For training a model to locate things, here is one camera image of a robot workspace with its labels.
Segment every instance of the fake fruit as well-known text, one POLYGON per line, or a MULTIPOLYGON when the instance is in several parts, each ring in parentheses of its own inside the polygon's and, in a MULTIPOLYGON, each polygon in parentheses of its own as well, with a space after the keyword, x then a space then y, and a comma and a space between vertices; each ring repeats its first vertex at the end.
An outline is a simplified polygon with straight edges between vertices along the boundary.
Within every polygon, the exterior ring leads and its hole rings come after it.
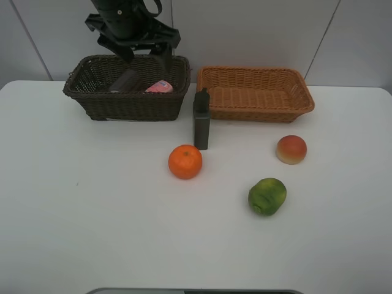
POLYGON ((305 141, 294 135, 281 138, 276 146, 276 156, 285 164, 298 164, 306 156, 305 141))
POLYGON ((202 169, 203 158, 192 145, 181 145, 171 152, 168 160, 170 171, 180 179, 191 179, 202 169))
POLYGON ((286 199, 286 187, 275 178, 259 181, 249 190, 248 202, 258 214, 272 216, 286 199))

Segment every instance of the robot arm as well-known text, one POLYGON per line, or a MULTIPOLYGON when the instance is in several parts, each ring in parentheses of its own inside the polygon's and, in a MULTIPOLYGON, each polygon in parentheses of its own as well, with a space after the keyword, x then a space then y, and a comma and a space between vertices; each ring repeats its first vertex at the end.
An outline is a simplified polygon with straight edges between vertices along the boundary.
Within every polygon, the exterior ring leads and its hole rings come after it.
POLYGON ((144 0, 91 0, 99 14, 85 21, 100 33, 98 44, 131 62, 135 50, 151 50, 165 69, 172 64, 172 51, 181 40, 179 31, 155 19, 162 12, 160 0, 154 0, 158 13, 151 13, 144 0))

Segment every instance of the wicker basket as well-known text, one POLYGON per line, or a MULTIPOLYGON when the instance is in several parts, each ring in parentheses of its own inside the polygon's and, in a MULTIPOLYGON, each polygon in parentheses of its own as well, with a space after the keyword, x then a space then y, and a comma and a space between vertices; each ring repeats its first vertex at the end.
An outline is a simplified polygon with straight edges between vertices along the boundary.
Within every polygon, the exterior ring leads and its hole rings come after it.
POLYGON ((203 88, 214 119, 290 123, 314 109, 303 77, 292 69, 203 67, 197 89, 203 88))
POLYGON ((166 73, 148 55, 135 55, 130 64, 113 55, 95 55, 80 61, 63 91, 94 120, 173 121, 178 117, 189 84, 189 62, 184 57, 174 56, 170 72, 166 73), (132 92, 108 92, 109 86, 128 69, 137 71, 138 88, 132 92), (173 92, 145 92, 159 80, 168 81, 173 92))

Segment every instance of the dark brown wicker basket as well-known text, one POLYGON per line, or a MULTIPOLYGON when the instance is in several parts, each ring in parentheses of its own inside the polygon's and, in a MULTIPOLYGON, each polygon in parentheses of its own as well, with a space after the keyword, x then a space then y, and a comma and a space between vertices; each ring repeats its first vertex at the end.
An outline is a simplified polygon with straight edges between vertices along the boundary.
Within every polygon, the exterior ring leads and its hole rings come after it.
POLYGON ((148 55, 135 55, 130 64, 117 56, 95 55, 80 61, 63 92, 79 102, 93 120, 173 121, 189 84, 190 67, 184 57, 174 56, 168 73, 148 55), (108 92, 109 86, 128 69, 136 70, 140 77, 137 88, 131 92, 108 92), (173 92, 145 92, 160 80, 168 81, 173 92))

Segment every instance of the orange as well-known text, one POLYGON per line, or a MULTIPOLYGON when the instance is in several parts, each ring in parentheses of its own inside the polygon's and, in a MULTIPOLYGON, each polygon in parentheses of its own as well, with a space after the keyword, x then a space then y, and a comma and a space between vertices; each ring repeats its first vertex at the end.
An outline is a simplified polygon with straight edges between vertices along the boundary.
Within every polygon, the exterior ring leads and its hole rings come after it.
POLYGON ((168 160, 170 171, 180 179, 191 179, 202 169, 203 158, 192 145, 181 145, 174 149, 168 160))

